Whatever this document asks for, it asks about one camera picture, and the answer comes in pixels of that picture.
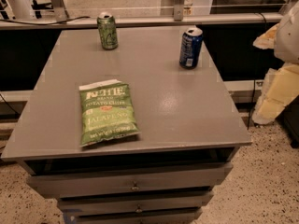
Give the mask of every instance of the chip bag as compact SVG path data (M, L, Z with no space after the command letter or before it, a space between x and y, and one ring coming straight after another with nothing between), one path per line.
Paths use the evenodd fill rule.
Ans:
M111 79L80 86L79 92L82 147L139 133L128 84Z

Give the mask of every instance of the speckled floor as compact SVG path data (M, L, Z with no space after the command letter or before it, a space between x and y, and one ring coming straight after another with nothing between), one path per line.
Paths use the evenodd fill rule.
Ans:
M250 127L253 144L242 147L234 169L193 224L299 223L299 149L277 122ZM62 224L54 200L30 189L17 164L0 167L0 223Z

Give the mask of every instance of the dresser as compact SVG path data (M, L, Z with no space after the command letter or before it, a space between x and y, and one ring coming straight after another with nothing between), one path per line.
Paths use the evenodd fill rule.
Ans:
M189 223L250 145L205 44L198 67L178 64L187 27L63 31L3 152L27 184L76 223ZM128 83L139 135L82 148L78 86Z

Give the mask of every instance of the can lid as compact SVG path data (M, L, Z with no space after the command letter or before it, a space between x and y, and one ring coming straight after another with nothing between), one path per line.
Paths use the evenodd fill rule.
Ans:
M101 14L100 14L100 16L99 16L99 18L100 19L109 19L109 18L111 18L112 17L112 15L111 15L111 13L108 13L108 12L102 12Z
M190 27L187 29L186 34L191 36L198 36L201 35L203 31L197 27Z

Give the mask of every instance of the drawer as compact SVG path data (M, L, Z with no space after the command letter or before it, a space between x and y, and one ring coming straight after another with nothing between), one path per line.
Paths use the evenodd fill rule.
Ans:
M157 224L183 222L190 223L199 218L201 209L177 209L167 211L148 212L141 214L102 215L92 217L78 217L76 223L84 224Z
M134 193L134 195L109 195L91 198L60 200L58 207L72 217L112 213L142 213L152 210L200 207L213 196L212 191L184 189Z
M215 186L232 169L228 163L188 164L69 175L30 176L27 183L45 198L93 196L161 189Z

